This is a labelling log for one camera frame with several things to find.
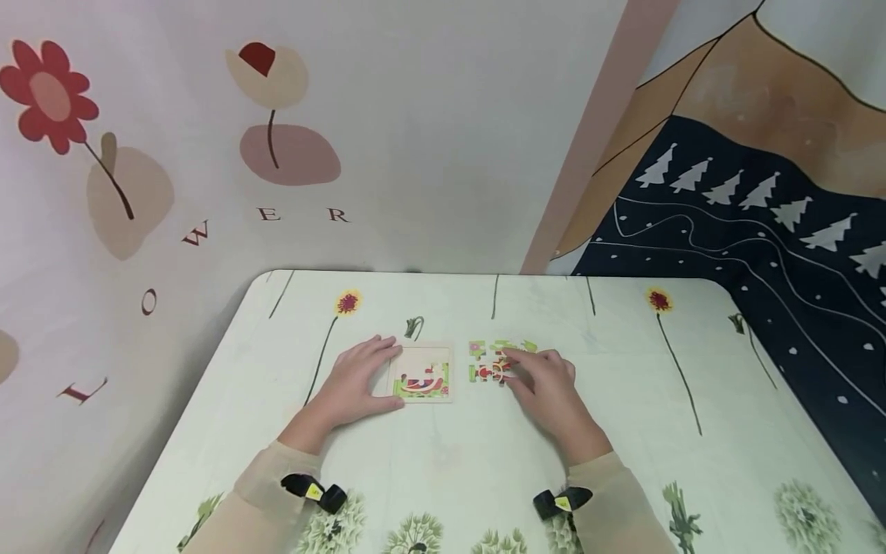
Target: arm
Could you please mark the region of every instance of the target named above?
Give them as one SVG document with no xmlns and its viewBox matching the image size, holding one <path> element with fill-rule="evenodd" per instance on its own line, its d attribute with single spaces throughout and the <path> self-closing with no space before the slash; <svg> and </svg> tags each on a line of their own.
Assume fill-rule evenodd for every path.
<svg viewBox="0 0 886 554">
<path fill-rule="evenodd" d="M 594 493 L 573 514 L 585 552 L 676 552 L 640 483 L 615 452 L 569 468 L 569 484 Z"/>
<path fill-rule="evenodd" d="M 400 398 L 368 392 L 372 375 L 402 350 L 393 343 L 393 337 L 381 340 L 376 336 L 343 352 L 317 396 L 253 459 L 182 554 L 289 551 L 291 532 L 305 500 L 286 491 L 280 480 L 291 473 L 319 479 L 319 455 L 333 429 L 403 406 Z"/>
<path fill-rule="evenodd" d="M 555 350 L 508 350 L 525 379 L 508 385 L 524 410 L 550 433 L 569 467 L 569 485 L 594 493 L 573 513 L 581 548 L 595 554 L 672 553 L 643 489 L 612 450 L 575 390 L 575 366 Z"/>
<path fill-rule="evenodd" d="M 234 490 L 184 548 L 183 554 L 282 554 L 305 503 L 280 487 L 290 473 L 319 476 L 320 459 L 274 441 L 259 452 Z"/>
</svg>

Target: dandelion print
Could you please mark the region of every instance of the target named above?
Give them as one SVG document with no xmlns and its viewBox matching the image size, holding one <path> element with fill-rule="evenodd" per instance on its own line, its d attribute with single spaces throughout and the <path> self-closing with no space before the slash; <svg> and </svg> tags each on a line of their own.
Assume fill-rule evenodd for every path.
<svg viewBox="0 0 886 554">
<path fill-rule="evenodd" d="M 545 520 L 545 536 L 550 554 L 584 554 L 570 513 L 560 513 Z"/>
<path fill-rule="evenodd" d="M 388 535 L 382 554 L 439 554 L 443 525 L 430 513 L 410 515 Z"/>
<path fill-rule="evenodd" d="M 297 554 L 347 554 L 354 551 L 363 528 L 366 510 L 363 495 L 347 491 L 347 501 L 337 514 L 315 509 L 296 548 Z"/>
<path fill-rule="evenodd" d="M 314 385 L 317 384 L 317 375 L 320 374 L 320 364 L 323 363 L 323 354 L 326 352 L 326 345 L 330 341 L 330 335 L 332 334 L 332 328 L 335 327 L 335 322 L 342 316 L 350 316 L 357 309 L 360 308 L 360 305 L 363 303 L 363 297 L 360 294 L 360 291 L 351 289 L 349 291 L 344 291 L 335 301 L 335 317 L 332 318 L 332 323 L 330 323 L 330 328 L 326 332 L 326 339 L 323 341 L 323 348 L 320 349 L 320 359 L 317 360 L 317 367 L 314 370 L 314 380 L 311 381 L 311 388 L 307 390 L 307 396 L 305 397 L 305 403 L 302 404 L 302 407 L 307 406 L 307 403 L 311 400 L 311 393 L 314 392 Z"/>
<path fill-rule="evenodd" d="M 662 495 L 671 505 L 671 521 L 668 528 L 671 534 L 677 537 L 677 546 L 683 550 L 683 554 L 696 554 L 692 541 L 697 534 L 702 533 L 702 529 L 696 523 L 701 516 L 687 515 L 686 505 L 683 502 L 683 489 L 677 487 L 676 481 L 665 487 Z"/>
<path fill-rule="evenodd" d="M 206 520 L 209 519 L 209 516 L 213 515 L 215 508 L 218 507 L 219 503 L 222 501 L 222 495 L 210 496 L 206 500 L 204 500 L 200 506 L 197 508 L 197 523 L 194 524 L 194 527 L 191 528 L 190 534 L 182 537 L 182 540 L 178 542 L 176 548 L 179 552 L 184 550 L 184 547 L 188 546 L 188 542 L 194 538 L 194 535 L 197 534 L 197 531 L 206 523 Z"/>
<path fill-rule="evenodd" d="M 498 531 L 486 531 L 483 540 L 470 549 L 470 554 L 526 554 L 526 541 L 519 529 L 499 537 Z"/>
<path fill-rule="evenodd" d="M 735 326 L 735 332 L 740 335 L 744 334 L 744 317 L 742 316 L 742 314 L 732 314 L 731 316 L 729 316 L 729 321 L 731 321 L 732 325 Z M 775 381 L 773 381 L 773 376 L 769 374 L 769 370 L 763 364 L 763 359 L 760 358 L 760 354 L 757 352 L 757 346 L 754 344 L 754 333 L 750 330 L 750 326 L 748 326 L 748 340 L 750 340 L 750 347 L 754 350 L 754 355 L 757 357 L 757 361 L 760 363 L 760 367 L 763 368 L 763 371 L 769 378 L 769 382 L 773 384 L 773 388 L 775 390 L 778 390 L 778 387 L 775 386 Z"/>
<path fill-rule="evenodd" d="M 886 529 L 880 525 L 879 521 L 871 521 L 871 533 L 874 537 L 874 544 L 880 552 L 886 552 Z"/>
<path fill-rule="evenodd" d="M 835 554 L 840 522 L 812 485 L 799 480 L 775 491 L 775 514 L 788 544 L 801 554 Z"/>
<path fill-rule="evenodd" d="M 666 314 L 667 312 L 673 310 L 673 301 L 671 300 L 671 297 L 668 295 L 668 293 L 656 287 L 652 287 L 646 291 L 646 301 L 652 307 L 653 311 L 656 312 L 658 328 L 662 332 L 664 343 L 667 345 L 667 349 L 671 353 L 671 358 L 673 358 L 674 365 L 677 366 L 677 371 L 680 372 L 680 378 L 683 379 L 683 386 L 686 388 L 686 394 L 689 397 L 689 405 L 692 406 L 692 413 L 696 416 L 696 427 L 698 428 L 698 435 L 702 436 L 702 424 L 698 420 L 696 401 L 692 397 L 692 391 L 689 389 L 689 383 L 686 381 L 686 375 L 683 374 L 683 368 L 680 367 L 680 362 L 677 360 L 677 355 L 673 353 L 673 348 L 671 348 L 671 341 L 668 340 L 667 333 L 665 332 L 665 326 L 662 325 L 662 314 Z"/>
</svg>

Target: person's right hand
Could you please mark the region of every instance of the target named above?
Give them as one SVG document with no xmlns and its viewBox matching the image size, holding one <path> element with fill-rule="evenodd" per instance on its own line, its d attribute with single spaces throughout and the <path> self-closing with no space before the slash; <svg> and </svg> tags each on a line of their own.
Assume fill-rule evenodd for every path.
<svg viewBox="0 0 886 554">
<path fill-rule="evenodd" d="M 556 350 L 532 354 L 505 348 L 504 354 L 532 378 L 531 384 L 519 377 L 507 378 L 505 382 L 529 416 L 554 437 L 568 465 L 583 464 L 612 451 L 606 433 L 575 390 L 572 362 L 564 360 Z"/>
</svg>

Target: sleeve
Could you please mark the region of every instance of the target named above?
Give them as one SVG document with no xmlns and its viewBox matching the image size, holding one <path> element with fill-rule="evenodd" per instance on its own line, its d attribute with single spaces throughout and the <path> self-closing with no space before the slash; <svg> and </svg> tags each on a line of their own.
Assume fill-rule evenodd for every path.
<svg viewBox="0 0 886 554">
<path fill-rule="evenodd" d="M 305 503 L 280 480 L 290 473 L 318 477 L 320 459 L 274 441 L 259 452 L 190 539 L 182 554 L 283 554 Z"/>
<path fill-rule="evenodd" d="M 658 523 L 640 483 L 610 452 L 569 468 L 571 487 L 594 495 L 573 517 L 585 552 L 596 554 L 672 554 L 677 550 Z"/>
</svg>

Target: white tabletop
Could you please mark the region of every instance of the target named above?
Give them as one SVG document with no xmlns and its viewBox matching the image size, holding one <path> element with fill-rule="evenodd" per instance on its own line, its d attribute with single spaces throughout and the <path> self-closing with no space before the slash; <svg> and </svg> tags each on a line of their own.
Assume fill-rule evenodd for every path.
<svg viewBox="0 0 886 554">
<path fill-rule="evenodd" d="M 654 311 L 650 287 L 672 309 Z M 736 330 L 728 317 L 738 310 L 714 283 L 277 270 L 246 293 L 113 554 L 175 552 L 201 503 L 230 491 L 305 400 L 345 290 L 362 301 L 332 328 L 317 388 L 340 351 L 376 333 L 406 340 L 406 320 L 422 316 L 420 341 L 455 348 L 454 401 L 410 404 L 335 436 L 322 482 L 351 491 L 339 522 L 349 543 L 312 551 L 382 551 L 410 514 L 425 513 L 441 528 L 442 552 L 514 529 L 529 552 L 571 551 L 552 547 L 556 534 L 532 507 L 534 495 L 564 482 L 555 449 L 507 388 L 469 382 L 469 343 L 498 339 L 556 348 L 575 363 L 576 387 L 663 526 L 672 482 L 688 514 L 701 516 L 695 552 L 801 551 L 789 536 L 797 549 L 820 542 L 810 552 L 831 543 L 880 551 L 866 502 L 754 339 L 757 358 L 747 324 Z M 377 394 L 384 386 L 382 373 Z"/>
</svg>

